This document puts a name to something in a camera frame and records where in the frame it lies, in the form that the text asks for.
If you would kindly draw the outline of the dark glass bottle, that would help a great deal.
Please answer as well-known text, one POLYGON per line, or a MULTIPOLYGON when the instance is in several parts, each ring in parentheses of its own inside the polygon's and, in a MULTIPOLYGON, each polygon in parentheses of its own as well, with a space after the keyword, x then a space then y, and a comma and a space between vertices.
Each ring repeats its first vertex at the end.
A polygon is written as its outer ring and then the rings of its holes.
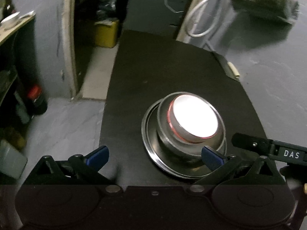
POLYGON ((14 7, 12 0, 5 0, 5 3, 3 6, 3 18, 6 18, 12 15, 14 12, 15 12, 15 7, 14 7))

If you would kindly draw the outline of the red capped bottle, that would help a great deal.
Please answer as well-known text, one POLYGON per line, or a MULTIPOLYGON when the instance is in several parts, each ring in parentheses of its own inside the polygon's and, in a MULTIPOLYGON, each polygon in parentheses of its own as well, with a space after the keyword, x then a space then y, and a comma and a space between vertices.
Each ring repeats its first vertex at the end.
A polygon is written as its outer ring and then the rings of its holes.
POLYGON ((47 101, 40 85, 35 84, 27 94, 29 109, 33 115, 42 115, 47 111, 47 101))

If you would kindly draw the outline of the large steel plate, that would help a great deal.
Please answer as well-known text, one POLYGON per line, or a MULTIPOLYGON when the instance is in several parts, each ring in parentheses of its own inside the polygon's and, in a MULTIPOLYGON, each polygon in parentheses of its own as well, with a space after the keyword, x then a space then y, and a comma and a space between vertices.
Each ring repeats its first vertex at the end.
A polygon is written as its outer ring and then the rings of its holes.
POLYGON ((220 154, 226 154, 225 124, 214 106, 208 103, 219 120, 217 134, 202 143, 181 141, 172 133, 167 120, 169 105, 180 94, 189 93, 169 94, 147 110, 142 120, 142 139, 150 158, 163 171, 182 179, 200 179, 211 172, 201 159, 201 150, 204 146, 209 146, 220 154))

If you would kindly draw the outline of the deep steel bowl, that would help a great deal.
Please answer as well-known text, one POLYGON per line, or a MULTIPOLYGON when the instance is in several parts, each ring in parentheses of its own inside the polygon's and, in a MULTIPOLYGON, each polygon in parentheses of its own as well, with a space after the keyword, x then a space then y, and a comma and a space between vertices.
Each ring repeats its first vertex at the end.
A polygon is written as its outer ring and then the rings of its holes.
POLYGON ((164 97, 158 105, 157 124, 162 142, 177 156, 200 159, 204 146, 226 153, 221 115, 196 94, 174 92, 164 97))

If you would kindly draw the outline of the white ceramic bowl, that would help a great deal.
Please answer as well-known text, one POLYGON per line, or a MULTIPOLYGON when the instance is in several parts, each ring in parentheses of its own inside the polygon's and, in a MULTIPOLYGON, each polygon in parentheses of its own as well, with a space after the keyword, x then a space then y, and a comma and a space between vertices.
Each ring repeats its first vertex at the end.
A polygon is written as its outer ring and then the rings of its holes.
POLYGON ((180 94, 169 105, 168 125, 181 141, 202 143, 214 137, 219 129, 216 112, 201 97, 180 94))

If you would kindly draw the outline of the yellow container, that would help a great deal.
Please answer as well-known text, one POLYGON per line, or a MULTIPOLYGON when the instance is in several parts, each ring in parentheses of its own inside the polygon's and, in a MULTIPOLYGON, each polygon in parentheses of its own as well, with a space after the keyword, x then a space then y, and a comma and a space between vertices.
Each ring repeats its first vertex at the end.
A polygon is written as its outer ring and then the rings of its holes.
POLYGON ((94 23, 94 43, 103 48, 113 48, 117 42, 118 20, 103 20, 94 23))

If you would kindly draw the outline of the wooden side shelf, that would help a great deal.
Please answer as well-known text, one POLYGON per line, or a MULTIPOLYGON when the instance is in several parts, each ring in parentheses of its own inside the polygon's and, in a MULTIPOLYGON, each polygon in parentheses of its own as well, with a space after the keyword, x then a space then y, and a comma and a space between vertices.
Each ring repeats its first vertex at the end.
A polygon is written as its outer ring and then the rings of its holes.
POLYGON ((19 29, 28 24, 35 18, 35 15, 28 16, 19 20, 16 26, 11 29, 5 29, 3 26, 0 28, 0 45, 4 44, 13 34, 15 34, 19 29))

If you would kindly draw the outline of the black plastic bag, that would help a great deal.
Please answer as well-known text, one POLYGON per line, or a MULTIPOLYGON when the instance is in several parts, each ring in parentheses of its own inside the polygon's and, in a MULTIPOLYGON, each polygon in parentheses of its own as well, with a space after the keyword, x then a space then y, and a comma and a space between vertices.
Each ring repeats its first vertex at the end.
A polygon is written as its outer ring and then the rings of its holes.
POLYGON ((116 0, 98 0, 97 19, 103 21, 116 17, 116 0))

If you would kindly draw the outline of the dark cabinet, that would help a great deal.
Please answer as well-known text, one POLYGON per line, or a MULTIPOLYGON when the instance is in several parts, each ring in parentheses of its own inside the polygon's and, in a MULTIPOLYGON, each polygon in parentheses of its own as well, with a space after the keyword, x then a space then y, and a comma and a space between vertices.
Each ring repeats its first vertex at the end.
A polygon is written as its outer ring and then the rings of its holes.
POLYGON ((124 30, 175 39, 189 0, 129 0, 124 30))

